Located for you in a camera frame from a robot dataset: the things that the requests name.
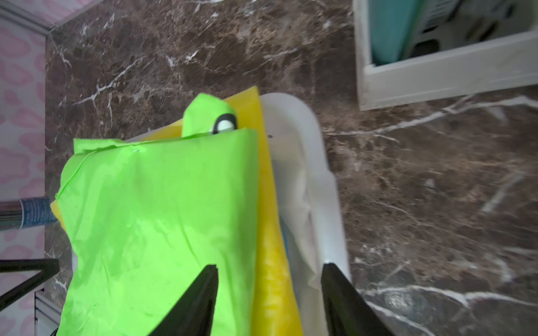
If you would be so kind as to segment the teal folder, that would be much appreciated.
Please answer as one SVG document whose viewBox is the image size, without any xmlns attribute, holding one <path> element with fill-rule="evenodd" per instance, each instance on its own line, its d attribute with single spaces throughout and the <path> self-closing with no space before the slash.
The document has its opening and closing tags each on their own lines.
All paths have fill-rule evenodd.
<svg viewBox="0 0 538 336">
<path fill-rule="evenodd" d="M 376 65 L 400 60 L 408 35 L 424 1 L 368 1 L 371 53 Z"/>
</svg>

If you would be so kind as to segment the blue lid pen canister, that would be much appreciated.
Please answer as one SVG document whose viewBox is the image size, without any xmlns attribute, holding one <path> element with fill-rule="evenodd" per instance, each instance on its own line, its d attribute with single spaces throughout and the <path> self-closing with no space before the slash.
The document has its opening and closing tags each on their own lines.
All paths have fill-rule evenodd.
<svg viewBox="0 0 538 336">
<path fill-rule="evenodd" d="M 1 231 L 22 230 L 55 223 L 47 197 L 1 201 Z"/>
</svg>

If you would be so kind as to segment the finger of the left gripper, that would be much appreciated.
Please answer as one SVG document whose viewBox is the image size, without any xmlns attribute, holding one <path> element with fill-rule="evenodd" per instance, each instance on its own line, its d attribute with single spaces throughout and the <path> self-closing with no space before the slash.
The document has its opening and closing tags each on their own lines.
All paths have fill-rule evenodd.
<svg viewBox="0 0 538 336">
<path fill-rule="evenodd" d="M 1 311 L 59 273 L 59 260 L 54 258 L 1 260 L 1 274 L 30 271 L 36 271 L 36 274 L 1 296 Z"/>
</svg>

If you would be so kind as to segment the white raincoat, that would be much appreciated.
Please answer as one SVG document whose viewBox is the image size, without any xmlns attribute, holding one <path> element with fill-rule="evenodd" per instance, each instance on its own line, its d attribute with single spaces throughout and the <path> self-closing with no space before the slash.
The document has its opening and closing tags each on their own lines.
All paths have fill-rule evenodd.
<svg viewBox="0 0 538 336">
<path fill-rule="evenodd" d="M 303 151 L 292 135 L 273 137 L 269 144 L 280 225 L 303 334 L 327 335 Z"/>
</svg>

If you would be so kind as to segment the white desktop file organizer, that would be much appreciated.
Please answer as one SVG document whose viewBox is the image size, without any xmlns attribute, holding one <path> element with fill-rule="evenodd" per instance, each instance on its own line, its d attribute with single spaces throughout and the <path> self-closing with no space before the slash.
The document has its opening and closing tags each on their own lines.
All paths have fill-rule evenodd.
<svg viewBox="0 0 538 336">
<path fill-rule="evenodd" d="M 354 1 L 361 110 L 537 83 L 536 1 L 424 1 L 400 60 L 376 65 L 368 1 Z"/>
</svg>

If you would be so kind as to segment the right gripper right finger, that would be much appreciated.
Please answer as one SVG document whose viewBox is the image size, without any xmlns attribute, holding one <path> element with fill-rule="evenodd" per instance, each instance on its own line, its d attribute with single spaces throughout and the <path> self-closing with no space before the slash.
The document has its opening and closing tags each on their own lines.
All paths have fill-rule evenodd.
<svg viewBox="0 0 538 336">
<path fill-rule="evenodd" d="M 330 335 L 393 336 L 336 264 L 323 265 L 321 284 Z"/>
</svg>

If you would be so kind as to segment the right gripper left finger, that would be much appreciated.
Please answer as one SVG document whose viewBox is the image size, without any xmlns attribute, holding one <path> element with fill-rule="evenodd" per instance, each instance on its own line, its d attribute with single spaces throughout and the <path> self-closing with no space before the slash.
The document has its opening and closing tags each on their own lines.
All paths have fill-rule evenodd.
<svg viewBox="0 0 538 336">
<path fill-rule="evenodd" d="M 206 265 L 150 336 L 211 335 L 219 273 Z"/>
</svg>

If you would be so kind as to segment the white perforated plastic basket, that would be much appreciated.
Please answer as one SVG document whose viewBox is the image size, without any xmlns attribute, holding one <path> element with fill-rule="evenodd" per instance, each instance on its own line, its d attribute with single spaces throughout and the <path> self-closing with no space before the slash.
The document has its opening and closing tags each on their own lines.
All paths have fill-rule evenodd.
<svg viewBox="0 0 538 336">
<path fill-rule="evenodd" d="M 305 159 L 321 277 L 325 263 L 349 275 L 336 180 L 310 108 L 257 88 L 200 94 L 163 137 L 74 140 L 56 201 L 78 267 L 59 334 L 148 335 L 216 265 L 213 335 L 304 335 L 269 144 L 287 135 Z"/>
</svg>

